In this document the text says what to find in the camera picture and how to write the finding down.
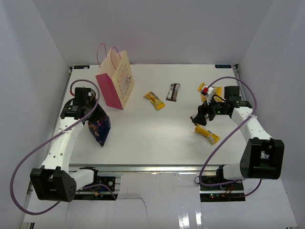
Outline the dark blue purple snack bag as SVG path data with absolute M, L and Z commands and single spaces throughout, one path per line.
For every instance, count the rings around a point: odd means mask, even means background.
M 100 144 L 101 147 L 103 147 L 111 129 L 109 116 L 106 114 L 106 117 L 98 122 L 88 121 L 88 127 L 96 141 Z

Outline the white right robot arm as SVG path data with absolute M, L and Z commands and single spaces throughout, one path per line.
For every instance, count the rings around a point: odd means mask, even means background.
M 216 100 L 213 87 L 199 89 L 206 100 L 198 106 L 197 115 L 191 118 L 196 125 L 195 132 L 206 137 L 212 144 L 219 141 L 219 137 L 207 130 L 205 126 L 216 115 L 229 116 L 239 127 L 246 147 L 239 163 L 220 166 L 217 170 L 215 184 L 220 190 L 227 190 L 233 180 L 247 178 L 278 179 L 281 175 L 284 157 L 284 143 L 272 138 L 260 125 L 253 114 L 248 101 L 243 101 L 239 95 L 238 86 L 227 86 L 224 98 Z

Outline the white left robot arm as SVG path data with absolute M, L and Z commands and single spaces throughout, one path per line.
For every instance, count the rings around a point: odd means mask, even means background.
M 87 125 L 95 140 L 104 146 L 111 125 L 109 116 L 97 103 L 95 91 L 85 87 L 75 88 L 74 98 L 64 105 L 60 118 L 60 136 L 53 140 L 40 168 L 32 169 L 30 180 L 39 200 L 71 202 L 76 191 L 85 186 L 96 190 L 101 184 L 93 167 L 69 173 L 78 135 Z

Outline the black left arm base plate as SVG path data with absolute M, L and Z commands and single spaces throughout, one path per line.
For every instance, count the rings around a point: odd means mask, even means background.
M 91 191 L 95 193 L 102 193 L 107 192 L 108 189 L 105 187 L 107 186 L 110 191 L 115 191 L 115 184 L 116 184 L 116 177 L 101 177 L 96 176 L 91 184 L 88 184 L 85 186 L 85 188 L 82 188 L 80 191 Z

